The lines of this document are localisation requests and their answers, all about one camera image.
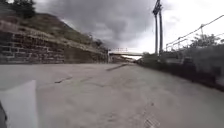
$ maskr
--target road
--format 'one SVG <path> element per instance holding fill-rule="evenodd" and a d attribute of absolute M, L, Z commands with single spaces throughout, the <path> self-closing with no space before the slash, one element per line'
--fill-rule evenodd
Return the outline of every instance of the road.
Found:
<path fill-rule="evenodd" d="M 118 66 L 1 65 L 0 89 L 36 80 L 41 128 L 224 127 L 224 93 L 134 64 Z"/>

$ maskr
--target cloudy sky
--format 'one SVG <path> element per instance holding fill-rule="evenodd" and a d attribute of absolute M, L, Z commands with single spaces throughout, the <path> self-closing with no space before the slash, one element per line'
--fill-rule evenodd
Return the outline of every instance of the cloudy sky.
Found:
<path fill-rule="evenodd" d="M 102 39 L 110 48 L 154 52 L 155 29 L 151 12 L 156 0 L 35 1 L 37 11 L 58 16 L 74 29 Z M 161 1 L 165 44 L 217 18 L 224 11 L 222 0 Z M 221 33 L 220 27 L 224 26 L 221 20 L 219 22 L 206 28 L 205 33 Z"/>

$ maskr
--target stone wall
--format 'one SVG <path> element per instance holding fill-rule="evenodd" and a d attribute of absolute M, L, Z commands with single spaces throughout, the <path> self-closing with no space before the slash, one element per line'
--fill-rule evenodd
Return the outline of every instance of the stone wall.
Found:
<path fill-rule="evenodd" d="M 33 34 L 26 34 L 24 33 L 25 29 L 20 28 L 22 31 L 15 31 L 14 29 L 12 32 L 0 27 L 0 64 L 59 64 L 107 61 L 107 54 L 97 49 L 88 46 L 76 46 L 75 42 L 59 38 L 53 39 L 52 36 L 40 36 L 43 33 L 38 31 L 31 30 L 30 33 Z"/>

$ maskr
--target tree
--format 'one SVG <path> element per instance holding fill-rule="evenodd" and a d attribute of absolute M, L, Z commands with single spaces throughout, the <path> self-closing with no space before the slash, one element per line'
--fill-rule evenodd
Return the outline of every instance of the tree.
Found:
<path fill-rule="evenodd" d="M 192 44 L 190 45 L 190 48 L 197 48 L 197 47 L 207 47 L 217 44 L 217 40 L 220 38 L 215 37 L 212 35 L 197 35 L 194 37 L 194 40 L 192 40 Z"/>
<path fill-rule="evenodd" d="M 0 3 L 8 3 L 8 0 L 0 0 Z"/>
<path fill-rule="evenodd" d="M 14 0 L 12 9 L 24 19 L 32 18 L 35 15 L 34 4 L 33 0 Z"/>
<path fill-rule="evenodd" d="M 95 41 L 95 43 L 96 43 L 96 45 L 98 47 L 100 47 L 103 44 L 103 42 L 100 39 L 98 39 L 97 41 Z"/>

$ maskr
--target bridge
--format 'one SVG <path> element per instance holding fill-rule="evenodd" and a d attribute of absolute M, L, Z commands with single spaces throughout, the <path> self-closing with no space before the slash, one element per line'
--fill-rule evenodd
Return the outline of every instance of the bridge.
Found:
<path fill-rule="evenodd" d="M 135 53 L 135 52 L 109 52 L 109 56 L 113 55 L 124 55 L 124 56 L 143 56 L 143 53 Z"/>

